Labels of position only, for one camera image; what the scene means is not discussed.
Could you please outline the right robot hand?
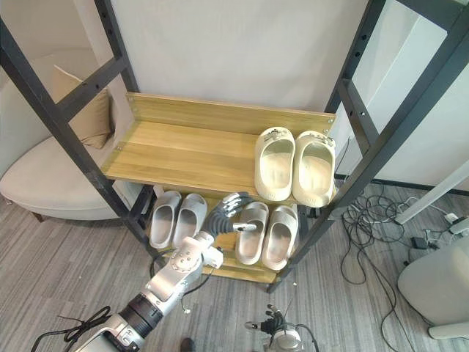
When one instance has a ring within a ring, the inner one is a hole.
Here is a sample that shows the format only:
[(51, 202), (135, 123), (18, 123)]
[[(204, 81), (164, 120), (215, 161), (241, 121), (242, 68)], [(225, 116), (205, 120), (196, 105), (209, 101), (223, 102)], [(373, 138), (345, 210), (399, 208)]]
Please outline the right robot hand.
[(262, 322), (245, 322), (244, 327), (252, 331), (261, 331), (273, 336), (277, 331), (286, 330), (288, 322), (284, 314), (275, 305), (268, 304), (265, 311), (267, 318)]

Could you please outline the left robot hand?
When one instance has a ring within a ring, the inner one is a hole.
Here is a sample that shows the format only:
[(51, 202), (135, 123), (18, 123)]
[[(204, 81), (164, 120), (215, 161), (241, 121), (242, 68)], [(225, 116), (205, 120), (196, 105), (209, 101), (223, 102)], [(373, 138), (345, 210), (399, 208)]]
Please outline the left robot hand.
[(222, 233), (253, 231), (257, 228), (255, 224), (246, 222), (234, 222), (232, 219), (239, 214), (245, 205), (253, 202), (248, 192), (241, 191), (225, 196), (207, 214), (201, 231), (205, 231), (214, 238)]

